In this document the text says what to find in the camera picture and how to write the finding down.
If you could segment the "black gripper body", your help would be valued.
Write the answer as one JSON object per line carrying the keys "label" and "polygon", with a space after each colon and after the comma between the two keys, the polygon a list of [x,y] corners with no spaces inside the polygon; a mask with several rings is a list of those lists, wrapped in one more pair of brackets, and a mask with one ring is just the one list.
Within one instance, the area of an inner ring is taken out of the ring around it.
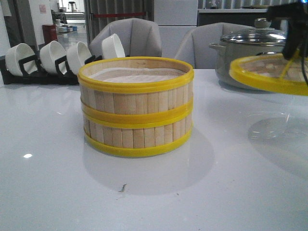
{"label": "black gripper body", "polygon": [[286,60],[291,59],[297,50],[301,56],[308,56],[308,3],[306,1],[270,6],[267,9],[266,19],[288,21],[287,37],[282,50]]}

